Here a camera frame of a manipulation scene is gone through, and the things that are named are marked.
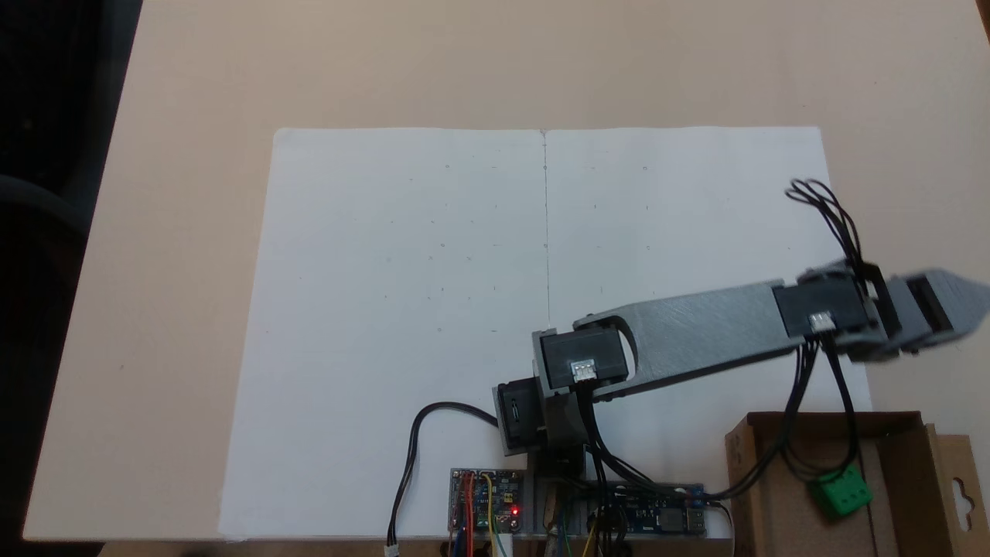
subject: green terminal block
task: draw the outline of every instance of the green terminal block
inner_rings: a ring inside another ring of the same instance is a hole
[[[873,501],[873,492],[853,466],[841,474],[827,474],[809,482],[808,489],[825,515],[833,520]]]

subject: gray robotic arm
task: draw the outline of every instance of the gray robotic arm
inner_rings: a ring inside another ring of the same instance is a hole
[[[857,362],[959,339],[990,311],[990,287],[943,270],[861,280],[846,262],[783,280],[631,303],[588,315],[574,331],[533,334],[535,376],[494,390],[506,454],[582,444],[578,386],[595,401],[659,389],[784,356],[828,335]],[[620,335],[636,373],[629,377]]]

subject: paper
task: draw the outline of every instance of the paper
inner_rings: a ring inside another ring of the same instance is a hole
[[[492,411],[495,385],[532,373],[532,331],[838,257],[783,196],[794,176],[827,179],[817,129],[280,131],[220,531],[381,538],[416,412]],[[723,436],[781,408],[792,374],[780,359],[599,404],[602,433],[659,481],[723,488]],[[840,408],[819,370],[804,409]],[[491,426],[433,414],[399,536],[446,537],[450,468],[525,466]]]

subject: circuit board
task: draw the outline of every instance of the circuit board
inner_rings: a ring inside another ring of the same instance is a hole
[[[687,495],[705,492],[701,484],[669,484]],[[633,491],[623,485],[612,485],[612,501],[626,513],[629,533],[659,535],[705,534],[705,509],[702,501],[665,497]]]
[[[492,480],[492,519],[502,533],[518,532],[523,524],[522,470],[450,470],[450,494],[447,498],[447,523],[453,528],[464,526],[464,502],[471,501],[474,528],[488,529],[488,482]]]

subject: beige table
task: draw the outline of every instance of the beige table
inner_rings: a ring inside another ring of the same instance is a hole
[[[218,536],[276,129],[693,125],[821,126],[869,259],[990,281],[973,0],[146,0],[25,535]],[[990,481],[988,360],[877,367],[875,405]]]

